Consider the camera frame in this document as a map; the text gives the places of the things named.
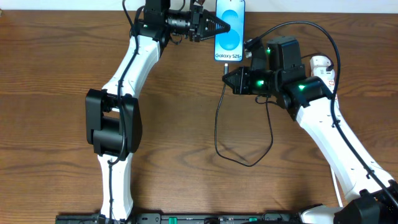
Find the blue Samsung Galaxy smartphone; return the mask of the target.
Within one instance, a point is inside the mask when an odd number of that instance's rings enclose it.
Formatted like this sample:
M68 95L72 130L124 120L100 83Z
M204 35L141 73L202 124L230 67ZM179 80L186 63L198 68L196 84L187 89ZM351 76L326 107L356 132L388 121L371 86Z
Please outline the blue Samsung Galaxy smartphone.
M243 60L245 0L217 0L216 16L229 24L228 32L215 36L214 59L219 62Z

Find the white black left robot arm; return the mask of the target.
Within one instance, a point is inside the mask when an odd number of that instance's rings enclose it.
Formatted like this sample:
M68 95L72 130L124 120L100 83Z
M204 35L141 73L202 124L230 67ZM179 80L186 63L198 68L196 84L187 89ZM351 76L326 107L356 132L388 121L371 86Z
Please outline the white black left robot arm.
M131 163L142 138L139 95L168 43L174 36L201 42L231 28L202 1L190 1L183 11L171 9L168 0L147 0L127 20L129 46L122 62L102 89L90 89L85 98L86 138L103 180L99 223L126 223L131 216Z

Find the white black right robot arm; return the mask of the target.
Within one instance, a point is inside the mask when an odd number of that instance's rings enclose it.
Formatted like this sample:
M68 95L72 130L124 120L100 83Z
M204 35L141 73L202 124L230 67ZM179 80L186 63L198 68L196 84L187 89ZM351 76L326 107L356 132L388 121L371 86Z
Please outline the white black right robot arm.
M274 96L292 119L315 141L334 171L347 204L314 205L282 223L397 223L397 182L367 152L339 111L331 89L336 86L328 59L311 59L306 76L299 43L282 36L256 44L251 65L225 73L222 81L235 95Z

